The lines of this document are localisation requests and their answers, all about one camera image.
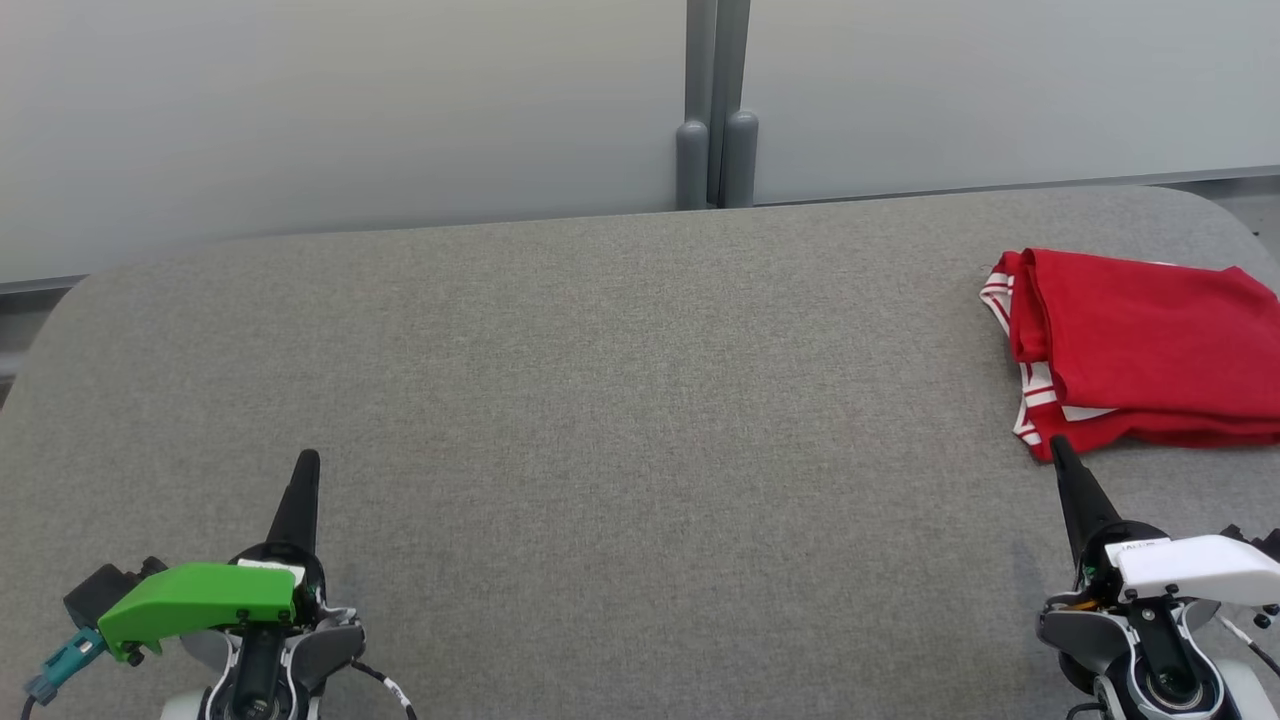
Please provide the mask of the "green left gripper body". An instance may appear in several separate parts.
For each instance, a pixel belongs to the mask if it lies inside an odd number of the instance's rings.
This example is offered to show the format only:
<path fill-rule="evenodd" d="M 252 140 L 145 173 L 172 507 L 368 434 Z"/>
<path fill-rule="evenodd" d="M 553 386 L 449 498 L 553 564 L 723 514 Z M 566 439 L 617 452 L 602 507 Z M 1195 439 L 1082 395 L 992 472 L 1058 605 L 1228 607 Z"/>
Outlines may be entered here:
<path fill-rule="evenodd" d="M 291 625 L 296 577 L 280 568 L 188 562 L 146 577 L 100 619 L 99 634 L 119 661 L 138 647 L 210 629 L 248 624 Z"/>

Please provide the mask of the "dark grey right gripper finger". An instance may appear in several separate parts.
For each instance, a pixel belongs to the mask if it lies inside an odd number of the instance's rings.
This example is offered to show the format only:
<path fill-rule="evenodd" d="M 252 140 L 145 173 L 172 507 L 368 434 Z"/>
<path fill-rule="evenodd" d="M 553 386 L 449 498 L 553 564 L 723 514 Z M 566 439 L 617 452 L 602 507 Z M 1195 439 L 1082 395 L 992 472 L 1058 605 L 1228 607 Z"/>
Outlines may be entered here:
<path fill-rule="evenodd" d="M 1123 519 L 1066 436 L 1052 436 L 1050 452 L 1070 555 L 1079 566 L 1089 556 L 1094 536 Z"/>

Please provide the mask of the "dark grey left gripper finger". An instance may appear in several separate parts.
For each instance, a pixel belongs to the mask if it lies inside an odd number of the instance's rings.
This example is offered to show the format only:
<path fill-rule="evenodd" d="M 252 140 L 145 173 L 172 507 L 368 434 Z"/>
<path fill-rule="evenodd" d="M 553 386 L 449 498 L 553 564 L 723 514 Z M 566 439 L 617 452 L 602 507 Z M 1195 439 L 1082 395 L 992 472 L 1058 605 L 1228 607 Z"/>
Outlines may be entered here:
<path fill-rule="evenodd" d="M 320 455 L 314 448 L 303 450 L 297 457 L 265 541 L 266 557 L 302 559 L 315 555 L 320 466 Z"/>

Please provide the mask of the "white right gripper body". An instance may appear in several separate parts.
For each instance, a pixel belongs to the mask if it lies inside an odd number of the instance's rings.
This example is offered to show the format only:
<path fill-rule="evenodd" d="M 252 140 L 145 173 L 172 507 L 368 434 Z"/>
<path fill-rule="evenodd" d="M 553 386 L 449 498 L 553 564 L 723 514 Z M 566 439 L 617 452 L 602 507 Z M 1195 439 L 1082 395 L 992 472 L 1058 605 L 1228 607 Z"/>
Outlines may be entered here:
<path fill-rule="evenodd" d="M 1166 596 L 1263 607 L 1279 602 L 1279 564 L 1226 536 L 1132 539 L 1105 547 L 1124 602 Z"/>

